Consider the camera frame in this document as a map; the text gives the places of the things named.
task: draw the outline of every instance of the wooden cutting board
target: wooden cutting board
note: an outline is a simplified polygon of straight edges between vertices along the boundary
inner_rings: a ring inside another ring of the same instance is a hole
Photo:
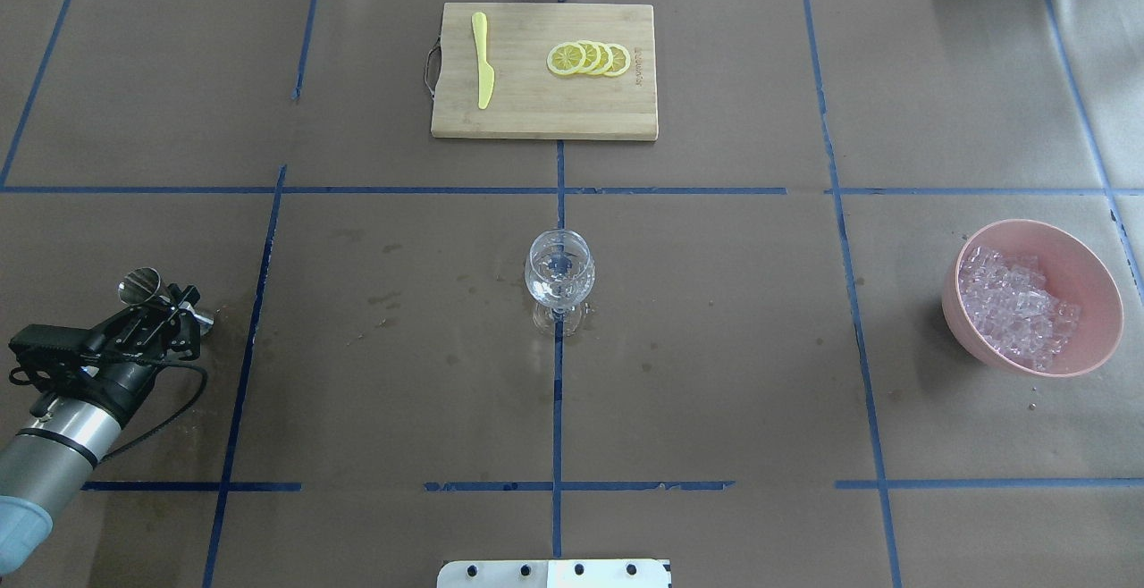
[[[488,17],[488,62],[496,71],[488,108],[477,108],[472,13]],[[631,51],[617,78],[555,76],[548,50],[591,39]],[[434,137],[628,140],[659,136],[652,6],[577,2],[445,2]]]

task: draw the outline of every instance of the pink bucket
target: pink bucket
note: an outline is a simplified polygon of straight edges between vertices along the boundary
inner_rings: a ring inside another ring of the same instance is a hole
[[[977,246],[988,246],[1007,257],[1036,255],[1048,279],[1046,289],[1059,300],[1081,305],[1077,334],[1054,358],[1048,372],[1023,367],[1001,356],[974,328],[958,291],[958,268]],[[958,342],[982,363],[1050,379],[1079,376],[1105,364],[1120,344],[1125,328],[1120,292],[1101,259],[1070,233],[1033,218],[1004,218],[974,233],[945,278],[942,310]]]

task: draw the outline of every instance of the knife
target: knife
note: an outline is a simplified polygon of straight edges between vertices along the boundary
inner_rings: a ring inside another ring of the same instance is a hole
[[[496,80],[496,72],[488,65],[487,39],[488,17],[485,13],[472,14],[472,38],[477,42],[477,108],[488,108],[488,100],[493,98],[493,84]]]

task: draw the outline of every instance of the gray table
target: gray table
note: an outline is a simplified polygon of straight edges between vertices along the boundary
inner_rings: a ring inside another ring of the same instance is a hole
[[[432,140],[445,1],[554,0],[0,0],[0,336],[141,265],[220,308],[206,397],[6,587],[1138,585],[1144,0],[569,0],[656,6],[654,144]],[[1107,263],[1099,371],[950,335],[940,279],[1006,217]],[[521,280],[558,223],[598,269],[564,341]]]

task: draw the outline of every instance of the wine glass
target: wine glass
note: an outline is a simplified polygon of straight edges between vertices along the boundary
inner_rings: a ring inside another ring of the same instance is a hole
[[[565,229],[540,233],[529,249],[524,281],[537,300],[532,310],[537,327],[548,334],[562,327],[563,336],[572,335],[583,320],[581,303],[596,283],[596,262],[588,243]]]

